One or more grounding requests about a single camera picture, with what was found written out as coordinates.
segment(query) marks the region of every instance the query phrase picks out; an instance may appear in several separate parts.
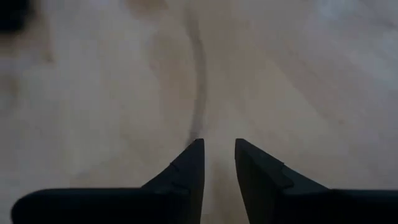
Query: wooden floor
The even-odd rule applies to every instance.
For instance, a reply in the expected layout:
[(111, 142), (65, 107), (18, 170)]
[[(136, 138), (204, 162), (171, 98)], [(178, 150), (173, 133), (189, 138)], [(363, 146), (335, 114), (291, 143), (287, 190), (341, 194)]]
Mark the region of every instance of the wooden floor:
[(0, 222), (131, 187), (205, 138), (203, 223), (247, 223), (246, 138), (328, 187), (398, 188), (395, 0), (41, 0), (0, 42)]

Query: black tire mark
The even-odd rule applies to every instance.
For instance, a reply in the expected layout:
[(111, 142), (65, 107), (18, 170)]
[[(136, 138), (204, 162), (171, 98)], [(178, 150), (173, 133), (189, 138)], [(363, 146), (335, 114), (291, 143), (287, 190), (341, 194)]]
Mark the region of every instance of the black tire mark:
[(184, 26), (192, 46), (195, 71), (197, 73), (197, 93), (187, 139), (187, 145), (189, 145), (194, 139), (199, 137), (203, 129), (207, 101), (207, 61), (203, 42), (200, 38), (198, 19), (189, 6), (185, 8), (184, 19)]

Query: dark object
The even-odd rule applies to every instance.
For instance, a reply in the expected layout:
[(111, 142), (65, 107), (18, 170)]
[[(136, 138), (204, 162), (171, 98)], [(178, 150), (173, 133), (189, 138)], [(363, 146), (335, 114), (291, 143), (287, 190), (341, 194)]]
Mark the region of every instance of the dark object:
[(243, 139), (235, 160), (250, 224), (398, 223), (398, 191), (328, 189)]
[(41, 190), (18, 200), (12, 221), (200, 224), (204, 164), (204, 142), (197, 139), (141, 188)]
[(0, 33), (16, 32), (24, 28), (31, 0), (1, 0)]

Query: black plastic part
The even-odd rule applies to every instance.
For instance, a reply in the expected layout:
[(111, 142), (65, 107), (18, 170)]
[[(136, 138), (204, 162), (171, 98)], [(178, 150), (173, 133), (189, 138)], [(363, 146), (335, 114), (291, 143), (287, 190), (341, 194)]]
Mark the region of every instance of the black plastic part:
[(24, 28), (31, 10), (31, 0), (2, 0), (0, 3), (0, 33), (8, 34)]
[(250, 224), (398, 223), (398, 191), (328, 189), (243, 139), (235, 160)]
[(205, 151), (195, 140), (163, 172), (137, 189), (52, 189), (12, 209), (25, 223), (200, 223)]

